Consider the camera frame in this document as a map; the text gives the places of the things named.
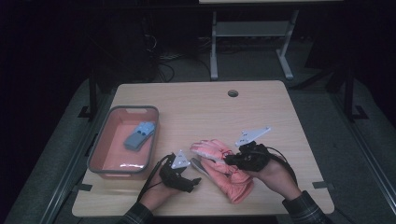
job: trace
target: grommet hole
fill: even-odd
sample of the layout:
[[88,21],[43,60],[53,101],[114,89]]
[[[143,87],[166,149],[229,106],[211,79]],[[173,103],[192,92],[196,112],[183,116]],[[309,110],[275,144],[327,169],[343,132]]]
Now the grommet hole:
[[230,96],[230,97],[237,97],[238,96],[238,91],[236,91],[236,90],[230,90],[230,91],[228,91],[228,95]]

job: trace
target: pink cloth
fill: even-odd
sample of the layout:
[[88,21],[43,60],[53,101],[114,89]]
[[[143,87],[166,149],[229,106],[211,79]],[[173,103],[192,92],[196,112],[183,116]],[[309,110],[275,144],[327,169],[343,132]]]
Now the pink cloth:
[[241,203],[252,191],[253,177],[224,162],[227,155],[233,155],[224,143],[217,139],[203,140],[192,144],[191,151],[201,156],[202,166],[231,203]]

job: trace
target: plaid sleeve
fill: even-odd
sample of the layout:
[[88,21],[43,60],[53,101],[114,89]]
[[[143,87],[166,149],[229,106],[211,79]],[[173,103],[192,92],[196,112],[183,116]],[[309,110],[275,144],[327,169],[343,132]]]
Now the plaid sleeve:
[[306,191],[300,197],[289,202],[284,200],[282,203],[295,224],[332,223]]
[[118,224],[146,224],[151,223],[153,215],[147,207],[141,203],[135,203],[121,218]]

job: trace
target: plastic tray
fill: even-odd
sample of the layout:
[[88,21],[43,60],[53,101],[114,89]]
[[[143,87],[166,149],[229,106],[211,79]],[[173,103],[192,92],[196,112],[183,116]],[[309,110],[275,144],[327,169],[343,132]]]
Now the plastic tray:
[[[116,106],[110,109],[88,158],[88,168],[102,178],[146,179],[159,129],[158,109],[151,105]],[[142,121],[155,124],[153,134],[133,151],[124,141]]]

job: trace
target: blue object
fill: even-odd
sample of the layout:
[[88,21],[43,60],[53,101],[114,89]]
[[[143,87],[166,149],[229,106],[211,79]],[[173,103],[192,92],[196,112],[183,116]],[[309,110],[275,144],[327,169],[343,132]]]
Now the blue object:
[[154,129],[155,125],[152,122],[140,122],[134,132],[124,141],[125,147],[133,151],[140,150],[149,136],[153,134]]

